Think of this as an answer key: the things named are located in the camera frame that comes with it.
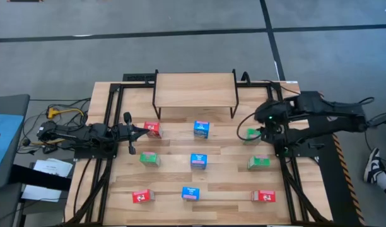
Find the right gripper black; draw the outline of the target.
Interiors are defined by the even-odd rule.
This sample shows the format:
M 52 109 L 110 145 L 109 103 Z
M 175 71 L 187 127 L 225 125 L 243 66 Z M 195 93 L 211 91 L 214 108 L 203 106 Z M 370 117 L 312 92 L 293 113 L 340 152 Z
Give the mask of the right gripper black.
M 284 125 L 277 122 L 266 122 L 264 127 L 256 129 L 261 132 L 261 140 L 269 143 L 276 144 L 284 142 Z

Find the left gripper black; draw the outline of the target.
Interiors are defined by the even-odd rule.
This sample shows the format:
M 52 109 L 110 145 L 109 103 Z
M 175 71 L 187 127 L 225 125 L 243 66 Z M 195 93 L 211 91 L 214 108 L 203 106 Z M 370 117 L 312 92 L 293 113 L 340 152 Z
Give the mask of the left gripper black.
M 137 141 L 141 136 L 147 134 L 149 129 L 140 128 L 132 124 L 132 117 L 129 112 L 124 113 L 124 124 L 118 124 L 115 130 L 115 140 L 117 142 L 129 142 L 129 153 L 136 154 L 136 149 L 133 142 Z

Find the green Apple Jacks cereal box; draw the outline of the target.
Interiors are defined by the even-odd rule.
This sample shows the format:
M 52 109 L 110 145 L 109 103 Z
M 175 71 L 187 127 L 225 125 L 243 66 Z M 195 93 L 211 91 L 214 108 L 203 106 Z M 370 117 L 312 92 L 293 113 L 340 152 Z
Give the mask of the green Apple Jacks cereal box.
M 140 154 L 140 162 L 145 166 L 160 166 L 160 157 L 157 153 L 143 152 Z
M 271 161 L 267 155 L 255 155 L 248 160 L 247 169 L 250 171 L 260 170 L 269 167 L 270 165 Z
M 243 141 L 244 145 L 256 146 L 261 142 L 261 132 L 257 129 L 248 128 L 246 130 L 245 139 Z

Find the blue Rice Krispies cereal box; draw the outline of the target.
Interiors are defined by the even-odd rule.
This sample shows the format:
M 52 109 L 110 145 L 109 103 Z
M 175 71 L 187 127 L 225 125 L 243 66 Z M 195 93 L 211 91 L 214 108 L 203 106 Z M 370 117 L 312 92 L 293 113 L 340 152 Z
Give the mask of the blue Rice Krispies cereal box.
M 200 189 L 194 187 L 183 187 L 181 198 L 184 200 L 198 201 L 200 198 Z
M 190 167 L 192 169 L 204 170 L 207 167 L 208 156 L 206 154 L 191 154 L 190 155 Z
M 194 122 L 194 136 L 207 139 L 209 135 L 210 123 L 205 121 Z

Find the red Froot Loops cereal box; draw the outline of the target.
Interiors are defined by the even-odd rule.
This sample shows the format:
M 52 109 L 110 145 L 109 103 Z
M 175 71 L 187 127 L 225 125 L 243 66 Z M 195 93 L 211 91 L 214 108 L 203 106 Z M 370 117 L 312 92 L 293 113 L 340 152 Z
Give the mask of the red Froot Loops cereal box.
M 145 122 L 144 128 L 149 130 L 149 132 L 146 134 L 149 138 L 152 139 L 161 139 L 162 138 L 162 128 L 161 124 L 159 122 Z
M 154 200 L 155 200 L 155 192 L 150 189 L 141 190 L 141 191 L 132 193 L 132 202 L 134 204 L 150 202 Z
M 272 190 L 255 190 L 250 193 L 250 199 L 257 202 L 275 202 L 276 193 Z

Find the black power strip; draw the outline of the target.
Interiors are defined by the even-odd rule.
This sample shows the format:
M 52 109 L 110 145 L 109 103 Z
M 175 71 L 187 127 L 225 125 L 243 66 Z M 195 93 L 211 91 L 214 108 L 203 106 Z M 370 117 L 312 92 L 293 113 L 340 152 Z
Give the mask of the black power strip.
M 155 73 L 130 73 L 123 74 L 123 81 L 143 81 L 148 83 L 155 80 Z

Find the white paper booklet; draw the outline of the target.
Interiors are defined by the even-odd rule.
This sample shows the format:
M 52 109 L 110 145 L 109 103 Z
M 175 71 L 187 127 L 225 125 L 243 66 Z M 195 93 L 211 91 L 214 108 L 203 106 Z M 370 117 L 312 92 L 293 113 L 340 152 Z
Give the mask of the white paper booklet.
M 36 171 L 57 175 L 60 177 L 67 177 L 73 168 L 72 163 L 48 158 L 46 160 L 37 160 L 33 166 Z

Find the white paper sheet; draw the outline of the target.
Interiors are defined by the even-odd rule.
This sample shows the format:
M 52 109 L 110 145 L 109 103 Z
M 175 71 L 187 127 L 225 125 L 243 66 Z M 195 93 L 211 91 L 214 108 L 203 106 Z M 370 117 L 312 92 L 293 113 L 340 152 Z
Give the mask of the white paper sheet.
M 58 202 L 61 192 L 61 190 L 26 185 L 21 198 L 35 201 Z

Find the person's shoe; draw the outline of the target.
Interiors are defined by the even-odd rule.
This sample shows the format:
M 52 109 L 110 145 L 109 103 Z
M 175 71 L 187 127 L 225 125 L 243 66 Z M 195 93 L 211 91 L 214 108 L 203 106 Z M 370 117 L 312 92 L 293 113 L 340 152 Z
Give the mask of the person's shoe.
M 366 163 L 363 181 L 366 183 L 376 184 L 377 176 L 381 173 L 386 173 L 386 170 L 380 157 L 380 150 L 378 148 L 374 148 Z

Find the dark grey floor device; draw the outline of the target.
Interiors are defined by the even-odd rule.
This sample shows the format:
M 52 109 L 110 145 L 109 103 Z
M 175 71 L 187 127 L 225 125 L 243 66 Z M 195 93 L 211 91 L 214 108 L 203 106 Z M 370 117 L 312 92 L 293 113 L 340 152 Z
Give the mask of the dark grey floor device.
M 371 127 L 378 127 L 382 124 L 386 124 L 386 112 L 380 113 L 368 121 L 368 125 Z

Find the grey side table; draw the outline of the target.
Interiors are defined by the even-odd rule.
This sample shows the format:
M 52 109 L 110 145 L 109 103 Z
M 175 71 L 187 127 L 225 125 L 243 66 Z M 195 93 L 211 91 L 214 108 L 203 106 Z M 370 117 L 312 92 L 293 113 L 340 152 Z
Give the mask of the grey side table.
M 30 96 L 0 96 L 0 114 L 25 116 Z M 20 124 L 0 164 L 0 227 L 12 227 L 21 193 L 21 183 L 9 181 L 23 124 Z

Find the blue mat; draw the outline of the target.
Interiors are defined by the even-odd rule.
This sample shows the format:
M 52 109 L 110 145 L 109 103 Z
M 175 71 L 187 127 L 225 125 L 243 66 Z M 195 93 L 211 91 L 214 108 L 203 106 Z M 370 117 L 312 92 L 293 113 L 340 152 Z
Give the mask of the blue mat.
M 0 164 L 22 121 L 22 115 L 0 114 Z

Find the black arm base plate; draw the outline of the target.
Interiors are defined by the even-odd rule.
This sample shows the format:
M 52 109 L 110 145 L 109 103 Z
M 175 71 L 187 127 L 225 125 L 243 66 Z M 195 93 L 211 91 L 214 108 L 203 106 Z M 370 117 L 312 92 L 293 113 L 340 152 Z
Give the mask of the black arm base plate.
M 283 143 L 274 145 L 276 156 L 284 158 L 316 157 L 319 155 L 319 151 L 324 147 L 324 143 L 319 143 L 315 139 L 309 139 L 303 143 L 292 145 L 284 145 Z
M 74 152 L 75 159 L 109 159 L 117 156 L 117 148 L 104 149 L 76 149 Z

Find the wooden shelf black metal frame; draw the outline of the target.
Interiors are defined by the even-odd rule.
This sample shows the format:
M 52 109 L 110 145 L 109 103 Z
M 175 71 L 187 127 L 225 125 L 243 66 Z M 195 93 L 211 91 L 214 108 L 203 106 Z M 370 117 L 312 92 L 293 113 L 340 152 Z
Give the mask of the wooden shelf black metal frame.
M 152 106 L 158 119 L 163 108 L 230 109 L 239 106 L 237 76 L 230 73 L 160 73 L 155 71 Z

